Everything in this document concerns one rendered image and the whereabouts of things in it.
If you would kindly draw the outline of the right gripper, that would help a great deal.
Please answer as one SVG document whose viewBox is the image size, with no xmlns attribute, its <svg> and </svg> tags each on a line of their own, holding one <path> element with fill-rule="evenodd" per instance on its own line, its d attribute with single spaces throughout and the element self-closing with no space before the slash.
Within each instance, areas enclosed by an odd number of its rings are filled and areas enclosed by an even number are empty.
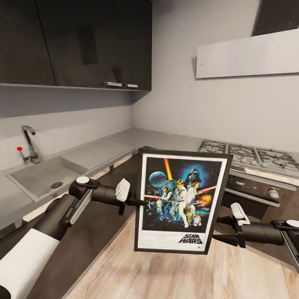
<svg viewBox="0 0 299 299">
<path fill-rule="evenodd" d="M 261 223 L 250 221 L 250 224 L 238 225 L 235 216 L 218 217 L 216 222 L 232 225 L 235 235 L 216 235 L 212 234 L 212 238 L 224 243 L 240 246 L 245 248 L 245 241 L 266 244 L 265 230 Z"/>
</svg>

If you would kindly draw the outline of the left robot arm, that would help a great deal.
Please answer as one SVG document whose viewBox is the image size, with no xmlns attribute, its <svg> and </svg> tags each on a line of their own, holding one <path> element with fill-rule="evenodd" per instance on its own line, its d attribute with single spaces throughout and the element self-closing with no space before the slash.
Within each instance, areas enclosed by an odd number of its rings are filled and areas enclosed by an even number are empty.
<svg viewBox="0 0 299 299">
<path fill-rule="evenodd" d="M 116 187 L 79 176 L 71 183 L 69 193 L 55 199 L 28 233 L 0 260 L 0 299 L 26 299 L 30 290 L 65 236 L 68 227 L 81 215 L 90 200 L 119 206 L 146 206 L 129 191 L 130 183 L 122 179 Z"/>
</svg>

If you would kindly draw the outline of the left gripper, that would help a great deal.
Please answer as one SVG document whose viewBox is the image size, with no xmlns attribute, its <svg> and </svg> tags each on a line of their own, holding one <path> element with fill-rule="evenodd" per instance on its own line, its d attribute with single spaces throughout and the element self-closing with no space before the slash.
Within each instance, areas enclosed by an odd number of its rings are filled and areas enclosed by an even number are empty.
<svg viewBox="0 0 299 299">
<path fill-rule="evenodd" d="M 117 199 L 116 194 L 116 187 L 108 186 L 103 197 L 103 203 L 113 205 L 113 206 L 119 206 L 119 212 L 118 215 L 123 215 L 125 205 L 128 206 L 146 206 L 148 202 L 137 199 L 136 193 L 129 191 L 127 194 L 127 199 L 125 202 L 121 202 Z"/>
</svg>

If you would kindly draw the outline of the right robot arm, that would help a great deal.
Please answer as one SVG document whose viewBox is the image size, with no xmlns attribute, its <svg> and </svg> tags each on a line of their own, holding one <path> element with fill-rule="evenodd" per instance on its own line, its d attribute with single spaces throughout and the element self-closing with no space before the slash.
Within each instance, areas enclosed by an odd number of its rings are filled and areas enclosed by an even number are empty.
<svg viewBox="0 0 299 299">
<path fill-rule="evenodd" d="M 273 220 L 270 224 L 249 221 L 239 203 L 231 205 L 230 216 L 218 217 L 216 222 L 232 225 L 235 235 L 216 235 L 212 238 L 245 248 L 245 241 L 283 245 L 299 274 L 299 221 Z"/>
</svg>

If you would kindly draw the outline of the poster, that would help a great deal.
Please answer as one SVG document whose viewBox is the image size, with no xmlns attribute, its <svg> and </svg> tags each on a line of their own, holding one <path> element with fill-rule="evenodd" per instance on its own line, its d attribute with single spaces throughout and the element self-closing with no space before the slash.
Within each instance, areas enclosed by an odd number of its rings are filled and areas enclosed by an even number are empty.
<svg viewBox="0 0 299 299">
<path fill-rule="evenodd" d="M 139 148 L 134 251 L 207 255 L 233 158 Z"/>
</svg>

